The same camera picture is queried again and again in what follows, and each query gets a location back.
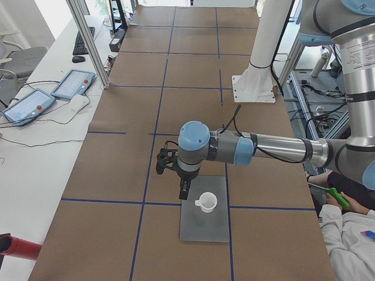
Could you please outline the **grey closed laptop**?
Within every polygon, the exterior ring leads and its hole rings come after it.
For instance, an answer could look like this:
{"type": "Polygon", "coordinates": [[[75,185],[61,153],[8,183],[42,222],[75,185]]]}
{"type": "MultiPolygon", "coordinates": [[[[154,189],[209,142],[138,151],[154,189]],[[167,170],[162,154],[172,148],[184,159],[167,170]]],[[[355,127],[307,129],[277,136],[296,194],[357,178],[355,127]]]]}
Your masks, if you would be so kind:
{"type": "Polygon", "coordinates": [[[190,185],[187,200],[182,201],[180,218],[180,240],[193,242],[228,242],[229,216],[227,205],[226,178],[224,176],[197,176],[190,185]],[[211,192],[217,205],[205,213],[195,201],[211,192]]]}

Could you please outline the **white folded cloth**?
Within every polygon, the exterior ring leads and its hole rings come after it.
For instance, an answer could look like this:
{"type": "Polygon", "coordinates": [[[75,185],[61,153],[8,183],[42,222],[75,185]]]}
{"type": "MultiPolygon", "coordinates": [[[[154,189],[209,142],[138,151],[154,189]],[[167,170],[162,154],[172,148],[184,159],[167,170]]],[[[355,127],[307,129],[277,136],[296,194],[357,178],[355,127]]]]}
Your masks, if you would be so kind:
{"type": "Polygon", "coordinates": [[[89,104],[89,98],[84,95],[75,95],[69,102],[69,108],[72,112],[77,113],[89,104]]]}

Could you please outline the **far blue teach pendant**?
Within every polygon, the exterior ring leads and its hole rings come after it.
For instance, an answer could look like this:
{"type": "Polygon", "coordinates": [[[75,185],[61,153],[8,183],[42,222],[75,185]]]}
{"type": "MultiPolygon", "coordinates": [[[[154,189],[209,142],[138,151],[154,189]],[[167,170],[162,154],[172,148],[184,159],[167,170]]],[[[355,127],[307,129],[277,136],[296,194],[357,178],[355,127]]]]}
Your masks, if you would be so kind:
{"type": "Polygon", "coordinates": [[[51,92],[51,95],[71,100],[75,95],[84,94],[92,85],[95,74],[89,71],[71,69],[51,92]]]}

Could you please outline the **blue teach pendant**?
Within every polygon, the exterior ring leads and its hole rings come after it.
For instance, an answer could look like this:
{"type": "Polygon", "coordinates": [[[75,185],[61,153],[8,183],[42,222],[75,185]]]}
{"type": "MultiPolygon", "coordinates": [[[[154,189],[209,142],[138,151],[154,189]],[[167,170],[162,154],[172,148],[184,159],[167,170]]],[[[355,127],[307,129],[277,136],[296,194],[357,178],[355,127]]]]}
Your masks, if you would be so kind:
{"type": "Polygon", "coordinates": [[[71,100],[75,95],[84,94],[92,85],[95,74],[89,71],[71,69],[51,92],[51,95],[71,100]]]}
{"type": "Polygon", "coordinates": [[[15,126],[26,125],[35,120],[55,102],[55,97],[37,88],[2,112],[8,122],[15,126]]]}

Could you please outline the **green handheld tool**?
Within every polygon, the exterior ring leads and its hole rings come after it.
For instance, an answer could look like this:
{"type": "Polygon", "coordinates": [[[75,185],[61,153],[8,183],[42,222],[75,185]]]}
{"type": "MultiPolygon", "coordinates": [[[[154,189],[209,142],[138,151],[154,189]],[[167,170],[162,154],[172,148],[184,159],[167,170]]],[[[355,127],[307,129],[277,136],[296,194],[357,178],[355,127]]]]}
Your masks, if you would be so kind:
{"type": "Polygon", "coordinates": [[[339,205],[341,205],[344,208],[349,208],[350,204],[349,202],[342,197],[340,193],[335,188],[324,188],[327,194],[332,196],[339,205]]]}

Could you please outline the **black box on desk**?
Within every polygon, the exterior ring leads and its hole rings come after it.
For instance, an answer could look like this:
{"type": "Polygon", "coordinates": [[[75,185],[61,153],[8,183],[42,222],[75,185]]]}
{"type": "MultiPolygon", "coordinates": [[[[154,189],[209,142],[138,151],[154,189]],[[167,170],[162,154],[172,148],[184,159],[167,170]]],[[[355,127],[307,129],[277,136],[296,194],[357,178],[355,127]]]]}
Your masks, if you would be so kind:
{"type": "Polygon", "coordinates": [[[110,50],[112,52],[119,52],[120,47],[122,45],[122,41],[124,40],[126,29],[119,29],[115,34],[112,40],[109,43],[110,50]]]}

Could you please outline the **black computer mouse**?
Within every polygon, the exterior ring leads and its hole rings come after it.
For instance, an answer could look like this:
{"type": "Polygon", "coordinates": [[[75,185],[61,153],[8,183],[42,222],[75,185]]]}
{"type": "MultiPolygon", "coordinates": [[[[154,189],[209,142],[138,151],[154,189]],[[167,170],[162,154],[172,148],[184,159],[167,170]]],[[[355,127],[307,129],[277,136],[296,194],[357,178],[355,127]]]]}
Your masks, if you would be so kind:
{"type": "Polygon", "coordinates": [[[82,63],[85,60],[86,60],[86,58],[84,56],[73,56],[71,61],[73,63],[82,63]]]}

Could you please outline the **black keyboard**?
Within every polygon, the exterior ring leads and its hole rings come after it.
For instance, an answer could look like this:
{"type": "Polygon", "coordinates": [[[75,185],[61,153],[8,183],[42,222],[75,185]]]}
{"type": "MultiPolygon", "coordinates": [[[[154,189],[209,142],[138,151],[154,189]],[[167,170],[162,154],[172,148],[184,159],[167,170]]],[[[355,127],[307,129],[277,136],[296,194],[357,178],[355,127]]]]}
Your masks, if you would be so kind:
{"type": "Polygon", "coordinates": [[[81,55],[86,55],[86,54],[88,54],[88,50],[84,43],[83,37],[80,32],[77,32],[72,55],[81,56],[81,55]]]}

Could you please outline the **person in white shirt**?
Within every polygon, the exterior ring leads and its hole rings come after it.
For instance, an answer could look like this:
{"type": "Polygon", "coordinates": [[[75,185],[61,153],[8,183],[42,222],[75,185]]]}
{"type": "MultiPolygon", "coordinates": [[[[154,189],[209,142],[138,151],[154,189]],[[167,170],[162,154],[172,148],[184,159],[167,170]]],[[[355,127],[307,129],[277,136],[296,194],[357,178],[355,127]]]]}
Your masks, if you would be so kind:
{"type": "Polygon", "coordinates": [[[305,173],[307,182],[334,187],[349,204],[343,208],[330,194],[326,203],[313,199],[323,240],[336,280],[374,280],[374,199],[365,186],[334,171],[316,176],[305,173]]]}

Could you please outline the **near blue teach pendant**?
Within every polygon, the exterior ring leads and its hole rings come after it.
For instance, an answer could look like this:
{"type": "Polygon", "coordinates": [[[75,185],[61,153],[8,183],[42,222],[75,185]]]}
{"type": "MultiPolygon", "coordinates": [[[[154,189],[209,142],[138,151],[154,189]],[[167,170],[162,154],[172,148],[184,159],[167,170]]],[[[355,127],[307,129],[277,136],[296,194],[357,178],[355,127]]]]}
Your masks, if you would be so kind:
{"type": "Polygon", "coordinates": [[[26,125],[35,120],[55,102],[55,97],[37,88],[2,112],[8,122],[15,126],[26,125]]]}

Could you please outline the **red cylinder tube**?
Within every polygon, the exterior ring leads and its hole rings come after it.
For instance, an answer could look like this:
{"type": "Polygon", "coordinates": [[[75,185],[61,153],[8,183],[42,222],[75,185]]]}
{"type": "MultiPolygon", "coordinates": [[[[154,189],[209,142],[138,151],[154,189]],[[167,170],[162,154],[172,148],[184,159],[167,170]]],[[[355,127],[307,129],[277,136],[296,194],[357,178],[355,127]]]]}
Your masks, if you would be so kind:
{"type": "Polygon", "coordinates": [[[35,261],[41,248],[41,244],[14,237],[11,234],[1,234],[2,256],[13,256],[35,261]]]}

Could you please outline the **grey office chair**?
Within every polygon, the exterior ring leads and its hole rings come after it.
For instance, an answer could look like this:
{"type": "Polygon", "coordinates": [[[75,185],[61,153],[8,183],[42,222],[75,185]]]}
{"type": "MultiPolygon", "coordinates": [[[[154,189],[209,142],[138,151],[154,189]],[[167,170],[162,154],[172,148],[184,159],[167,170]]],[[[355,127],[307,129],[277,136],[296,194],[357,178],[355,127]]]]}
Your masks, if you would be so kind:
{"type": "Polygon", "coordinates": [[[5,36],[18,33],[19,30],[1,32],[1,76],[13,81],[16,92],[19,91],[19,80],[27,79],[49,50],[44,46],[24,49],[4,40],[5,36]]]}

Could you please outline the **white metal base plate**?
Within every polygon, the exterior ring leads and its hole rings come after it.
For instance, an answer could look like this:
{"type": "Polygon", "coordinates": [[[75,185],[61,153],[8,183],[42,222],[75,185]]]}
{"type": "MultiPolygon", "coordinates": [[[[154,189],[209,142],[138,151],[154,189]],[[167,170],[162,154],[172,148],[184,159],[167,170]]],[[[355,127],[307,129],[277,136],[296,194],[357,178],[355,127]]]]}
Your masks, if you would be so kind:
{"type": "Polygon", "coordinates": [[[270,67],[252,65],[240,76],[232,76],[234,102],[275,103],[270,67]]]}

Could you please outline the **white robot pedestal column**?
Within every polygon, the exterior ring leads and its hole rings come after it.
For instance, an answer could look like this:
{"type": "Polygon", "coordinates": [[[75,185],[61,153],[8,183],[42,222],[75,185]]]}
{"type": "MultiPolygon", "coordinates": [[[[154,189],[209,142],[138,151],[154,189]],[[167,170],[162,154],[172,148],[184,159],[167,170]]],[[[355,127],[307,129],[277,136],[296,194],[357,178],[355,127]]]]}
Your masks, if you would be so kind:
{"type": "Polygon", "coordinates": [[[284,26],[289,21],[294,1],[268,0],[264,2],[249,66],[268,68],[277,52],[284,26]]]}

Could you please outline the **aluminium frame post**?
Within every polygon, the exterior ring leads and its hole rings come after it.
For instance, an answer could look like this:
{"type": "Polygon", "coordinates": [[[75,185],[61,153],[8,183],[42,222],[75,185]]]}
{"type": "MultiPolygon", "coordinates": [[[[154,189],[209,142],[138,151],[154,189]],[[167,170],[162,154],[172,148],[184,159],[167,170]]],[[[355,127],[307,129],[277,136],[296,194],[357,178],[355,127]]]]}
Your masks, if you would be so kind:
{"type": "Polygon", "coordinates": [[[96,73],[101,81],[103,89],[108,89],[110,81],[108,75],[104,70],[104,66],[101,62],[100,55],[95,46],[93,36],[91,35],[90,29],[87,25],[83,10],[77,0],[66,0],[67,5],[71,11],[73,19],[78,27],[78,30],[83,38],[84,44],[88,50],[91,62],[96,70],[96,73]]]}

